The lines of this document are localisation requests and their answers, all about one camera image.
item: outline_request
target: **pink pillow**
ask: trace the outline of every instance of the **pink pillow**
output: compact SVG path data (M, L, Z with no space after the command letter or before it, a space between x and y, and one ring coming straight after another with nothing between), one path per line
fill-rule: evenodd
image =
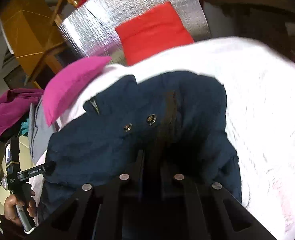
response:
M53 124L111 60L111 57L86 57L66 66L54 76L43 94L43 109L48 126Z

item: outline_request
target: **human hand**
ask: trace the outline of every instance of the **human hand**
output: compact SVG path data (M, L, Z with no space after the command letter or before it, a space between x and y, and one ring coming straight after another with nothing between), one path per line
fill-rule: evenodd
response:
M31 190L31 196L35 196L35 192ZM11 194L9 197L6 198L6 201L4 202L4 217L7 220L12 221L17 226L22 227L22 223L18 217L18 214L16 212L16 207L18 206L24 206L24 202L20 201L16 195ZM29 207L28 207L28 213L30 217L36 217L37 216L37 206L35 204L35 200L33 198L29 201Z

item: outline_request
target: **grey cloth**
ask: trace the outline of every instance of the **grey cloth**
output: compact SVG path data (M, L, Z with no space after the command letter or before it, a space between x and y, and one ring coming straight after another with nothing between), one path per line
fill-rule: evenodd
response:
M29 113L29 147L30 154L34 164L40 159L48 147L50 137L56 132L54 125L48 127L46 124L41 98L35 107L33 103L30 105Z

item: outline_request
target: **teal cloth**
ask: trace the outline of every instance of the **teal cloth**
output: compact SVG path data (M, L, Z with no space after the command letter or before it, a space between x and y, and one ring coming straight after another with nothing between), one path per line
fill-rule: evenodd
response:
M19 131L18 137L20 137L21 135L27 137L28 136L28 131L29 131L29 118L27 118L26 121L21 123L21 129Z

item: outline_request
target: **silver insulation foil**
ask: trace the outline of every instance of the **silver insulation foil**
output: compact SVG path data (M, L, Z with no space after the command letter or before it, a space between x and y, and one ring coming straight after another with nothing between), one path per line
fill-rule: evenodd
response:
M105 55L124 64L121 41L114 28L166 1L171 2L195 41L210 37L198 0L88 0L62 22L60 30L81 57Z

